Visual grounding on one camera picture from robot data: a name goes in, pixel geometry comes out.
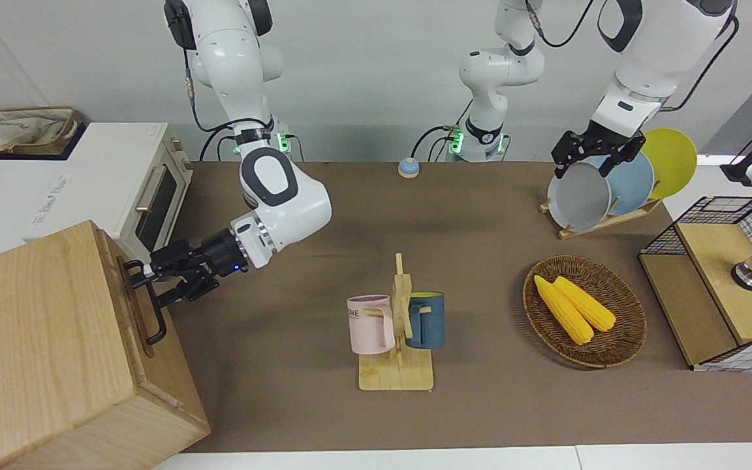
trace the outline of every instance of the corn cob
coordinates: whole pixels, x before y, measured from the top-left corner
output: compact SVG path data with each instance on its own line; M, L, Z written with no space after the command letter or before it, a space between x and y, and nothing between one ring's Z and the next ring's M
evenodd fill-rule
M556 277L553 285L564 297L570 300L571 304L582 314L582 317L587 319L588 323L593 325L594 328L600 331L608 331L614 327L614 323L617 322L614 313L611 313L611 310L606 309L596 298L591 297L588 292L582 290L575 283L564 276L559 276Z
M567 335L573 339L577 345L584 345L593 338L593 329L576 307L561 294L553 285L541 276L535 276L535 286L538 288L538 294L541 300L547 304L553 316L559 322Z

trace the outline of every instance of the white wall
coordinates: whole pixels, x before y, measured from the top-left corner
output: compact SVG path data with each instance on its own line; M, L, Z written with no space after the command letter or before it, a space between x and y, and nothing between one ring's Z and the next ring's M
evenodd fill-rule
M462 54L497 47L496 0L271 0L264 39L287 68L268 84L275 114L311 160L398 160L432 125L453 122L471 95L457 75ZM585 0L545 2L552 40L570 31ZM0 0L0 107L71 104L92 120L164 120L192 125L180 50L161 0ZM508 89L510 158L547 159L561 132L582 130L618 62L595 29L596 9L562 50L546 50L542 80ZM752 1L740 2L742 30L684 110L653 120L677 127L698 148L752 93ZM211 93L202 119L224 113ZM683 96L683 89L676 98Z

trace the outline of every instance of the green indicator light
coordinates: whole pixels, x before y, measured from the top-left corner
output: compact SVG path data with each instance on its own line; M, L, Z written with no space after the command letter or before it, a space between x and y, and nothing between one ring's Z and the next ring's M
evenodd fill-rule
M283 134L277 134L277 143L280 146L280 151L286 153L289 151L289 139L283 136Z
M460 151L463 149L463 132L457 130L454 133L456 133L456 136L451 141L451 153L460 154Z

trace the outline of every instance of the white appliance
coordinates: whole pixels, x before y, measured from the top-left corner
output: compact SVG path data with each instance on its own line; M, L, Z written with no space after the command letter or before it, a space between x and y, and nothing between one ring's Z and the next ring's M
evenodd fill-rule
M193 172L165 123L93 123L66 161L0 161L0 253L92 220L132 258L165 246Z

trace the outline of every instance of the oven handle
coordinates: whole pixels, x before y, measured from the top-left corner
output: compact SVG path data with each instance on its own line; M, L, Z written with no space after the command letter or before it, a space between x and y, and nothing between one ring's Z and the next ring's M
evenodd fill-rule
M167 167L162 164L152 169L149 173L149 179L147 185L144 188L144 192L138 199L138 204L135 204L136 212L149 212L153 209L153 202L155 202L155 195L159 192L161 182L164 181L165 174L167 173Z

